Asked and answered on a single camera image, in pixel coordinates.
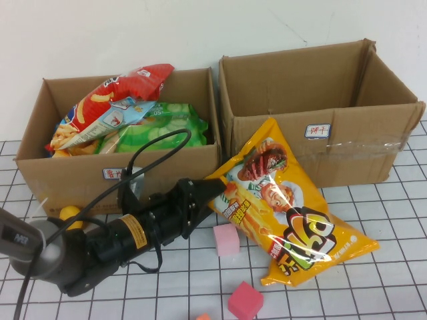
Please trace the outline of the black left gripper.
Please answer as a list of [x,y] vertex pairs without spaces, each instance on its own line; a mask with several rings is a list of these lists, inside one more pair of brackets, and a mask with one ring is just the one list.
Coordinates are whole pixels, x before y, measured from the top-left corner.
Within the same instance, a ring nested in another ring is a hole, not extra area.
[[188,239],[213,211],[203,204],[195,208],[196,201],[211,201],[226,190],[226,184],[218,178],[195,180],[180,179],[175,187],[155,199],[150,212],[157,240],[163,246],[177,237]]

